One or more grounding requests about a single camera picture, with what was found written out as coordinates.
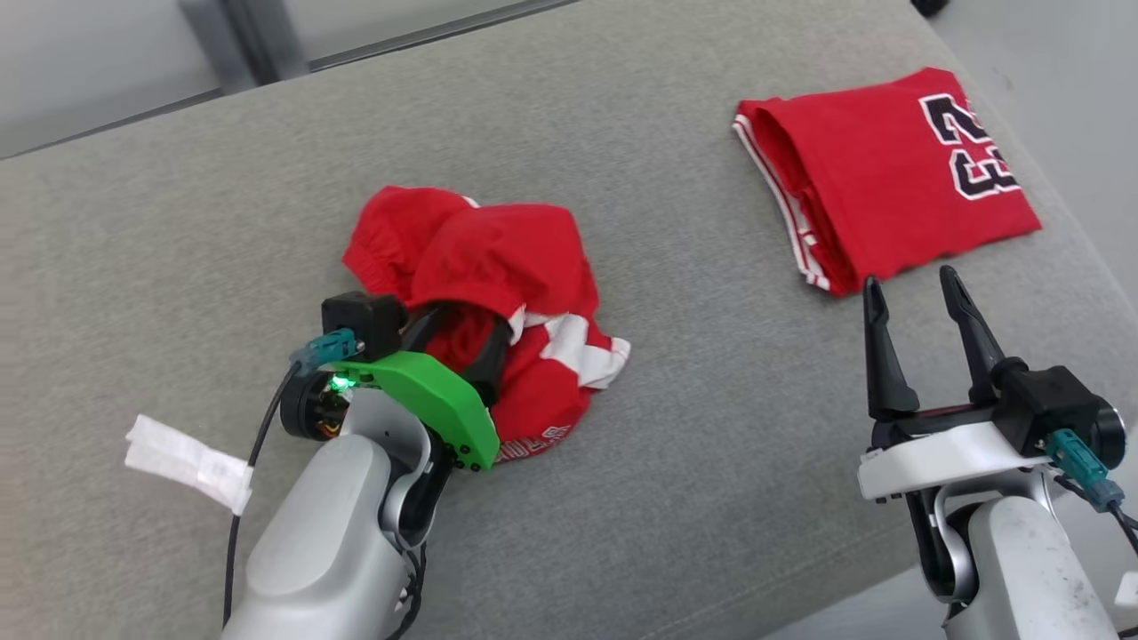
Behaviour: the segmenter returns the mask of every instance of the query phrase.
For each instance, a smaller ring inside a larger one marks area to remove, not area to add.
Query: green plastic part
[[[332,362],[362,386],[378,386],[454,446],[462,466],[489,469],[501,442],[475,387],[426,353],[398,351],[374,362]]]

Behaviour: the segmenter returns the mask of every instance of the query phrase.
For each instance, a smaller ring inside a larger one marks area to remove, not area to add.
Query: folded red jersey
[[[426,348],[454,371],[506,321],[510,347],[490,408],[500,460],[563,440],[628,360],[630,345],[596,326],[596,285],[561,207],[479,207],[442,189],[386,187],[360,214],[344,263],[370,293],[394,294],[412,313],[455,304]]]
[[[774,191],[799,271],[834,295],[1040,229],[947,71],[743,100],[733,126]]]

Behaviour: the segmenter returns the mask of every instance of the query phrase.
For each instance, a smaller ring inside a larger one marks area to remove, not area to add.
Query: white panel
[[[308,60],[518,3],[518,0],[284,0]]]
[[[215,88],[175,0],[0,2],[0,157]]]

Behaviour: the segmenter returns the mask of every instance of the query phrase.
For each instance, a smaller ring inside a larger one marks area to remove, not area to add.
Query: green led light
[[[332,376],[332,379],[328,380],[328,385],[332,387],[332,391],[343,392],[354,387],[356,384],[343,376]]]

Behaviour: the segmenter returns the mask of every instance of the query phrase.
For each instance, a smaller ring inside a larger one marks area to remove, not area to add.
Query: gray floor
[[[932,20],[1138,305],[1138,84],[1125,80],[1138,61],[1136,24],[1132,0],[953,0]],[[1114,477],[1138,495],[1135,457]],[[1057,509],[1096,590],[1113,600],[1138,560],[1113,522],[1071,497]],[[1112,614],[1120,627],[1138,624],[1138,612]],[[942,640],[943,617],[914,568],[766,640]]]

